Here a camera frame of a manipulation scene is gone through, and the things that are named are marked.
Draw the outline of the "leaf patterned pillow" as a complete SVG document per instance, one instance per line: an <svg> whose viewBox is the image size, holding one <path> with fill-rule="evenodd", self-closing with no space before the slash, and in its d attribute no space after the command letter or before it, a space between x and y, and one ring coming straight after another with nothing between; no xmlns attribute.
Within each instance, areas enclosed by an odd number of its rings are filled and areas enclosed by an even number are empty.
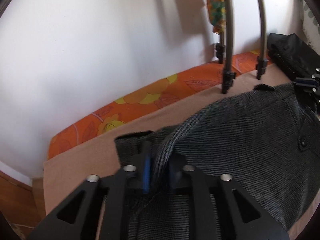
<svg viewBox="0 0 320 240"><path fill-rule="evenodd" d="M319 54L319 23L304 0L299 0L299 15L303 22L303 33L307 44Z"/></svg>

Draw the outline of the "colourful hanging cloth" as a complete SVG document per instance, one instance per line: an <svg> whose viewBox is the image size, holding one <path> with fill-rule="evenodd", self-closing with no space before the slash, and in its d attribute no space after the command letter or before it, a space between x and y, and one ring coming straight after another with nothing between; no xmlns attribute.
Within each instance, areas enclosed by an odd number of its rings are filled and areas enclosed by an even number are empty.
<svg viewBox="0 0 320 240"><path fill-rule="evenodd" d="M207 0L207 10L213 32L223 33L226 27L225 0Z"/></svg>

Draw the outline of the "orange floral bedsheet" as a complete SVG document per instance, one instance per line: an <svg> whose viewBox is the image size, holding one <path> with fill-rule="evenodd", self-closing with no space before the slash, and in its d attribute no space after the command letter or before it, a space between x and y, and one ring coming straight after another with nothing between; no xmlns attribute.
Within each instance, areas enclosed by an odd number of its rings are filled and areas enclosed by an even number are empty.
<svg viewBox="0 0 320 240"><path fill-rule="evenodd" d="M112 101L52 137L47 158L52 159L105 132L219 85L222 69L216 61L205 63Z"/></svg>

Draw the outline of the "dark grey knitted pants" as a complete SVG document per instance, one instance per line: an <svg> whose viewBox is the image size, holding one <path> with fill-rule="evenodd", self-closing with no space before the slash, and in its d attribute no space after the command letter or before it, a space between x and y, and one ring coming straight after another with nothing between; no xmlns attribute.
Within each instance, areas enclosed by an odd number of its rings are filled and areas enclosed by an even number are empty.
<svg viewBox="0 0 320 240"><path fill-rule="evenodd" d="M115 139L121 165L151 142L156 171L177 153L211 176L231 174L285 230L319 191L319 120L291 83L258 85L185 122Z"/></svg>

